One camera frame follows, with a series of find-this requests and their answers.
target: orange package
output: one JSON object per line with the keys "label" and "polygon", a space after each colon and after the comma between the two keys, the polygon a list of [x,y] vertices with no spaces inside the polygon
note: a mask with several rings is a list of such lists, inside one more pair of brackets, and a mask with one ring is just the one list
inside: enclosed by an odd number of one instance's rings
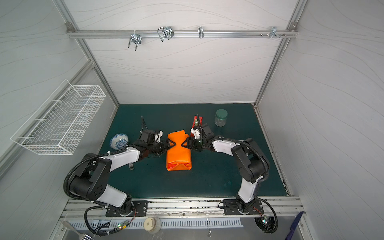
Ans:
{"label": "orange package", "polygon": [[185,134],[184,130],[168,134],[168,139],[175,142],[174,147],[167,151],[168,171],[190,170],[192,168],[191,150],[181,146],[188,137],[189,135]]}

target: clear jar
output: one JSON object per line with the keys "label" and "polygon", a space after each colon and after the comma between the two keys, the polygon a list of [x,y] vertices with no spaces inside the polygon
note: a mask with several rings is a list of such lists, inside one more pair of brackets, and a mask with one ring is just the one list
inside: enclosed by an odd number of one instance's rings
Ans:
{"label": "clear jar", "polygon": [[225,125],[227,122],[227,117],[228,117],[228,112],[224,109],[219,109],[216,111],[216,116],[215,116],[215,124],[218,127],[222,127]]}

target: dark green mat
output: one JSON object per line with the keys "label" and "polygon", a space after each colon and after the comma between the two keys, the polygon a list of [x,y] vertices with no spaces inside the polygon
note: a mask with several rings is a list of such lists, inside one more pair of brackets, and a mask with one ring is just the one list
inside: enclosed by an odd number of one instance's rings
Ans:
{"label": "dark green mat", "polygon": [[[214,123],[217,109],[228,111],[227,123],[217,127]],[[129,142],[140,136],[141,119],[147,127],[171,132],[185,130],[190,134],[193,117],[199,114],[215,135],[242,140],[253,138],[271,163],[270,176],[259,190],[260,196],[284,196],[286,191],[269,152],[264,135],[251,104],[122,104],[113,119],[100,153],[113,151],[109,140],[117,133],[125,133]],[[109,184],[133,197],[223,197],[236,196],[241,176],[232,156],[224,153],[192,151],[192,169],[168,171],[166,154],[160,158],[146,158],[114,170]]]}

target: wire basket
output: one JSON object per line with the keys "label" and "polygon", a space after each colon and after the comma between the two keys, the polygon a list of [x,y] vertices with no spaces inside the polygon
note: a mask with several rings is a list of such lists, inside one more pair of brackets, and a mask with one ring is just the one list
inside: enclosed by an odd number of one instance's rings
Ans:
{"label": "wire basket", "polygon": [[47,99],[12,141],[39,155],[73,154],[106,95],[98,85],[74,86],[67,80],[54,93],[58,92],[60,97]]}

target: metal fork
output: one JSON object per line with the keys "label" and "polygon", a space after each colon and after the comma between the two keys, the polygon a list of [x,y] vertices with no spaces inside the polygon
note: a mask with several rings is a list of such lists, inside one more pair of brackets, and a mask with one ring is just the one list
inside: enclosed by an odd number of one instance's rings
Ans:
{"label": "metal fork", "polygon": [[93,240],[93,238],[91,238],[89,235],[87,235],[85,233],[79,233],[74,227],[72,227],[70,225],[69,222],[63,221],[63,225],[64,225],[64,227],[68,228],[69,230],[72,230],[75,233],[77,233],[77,235],[79,235],[79,240]]}

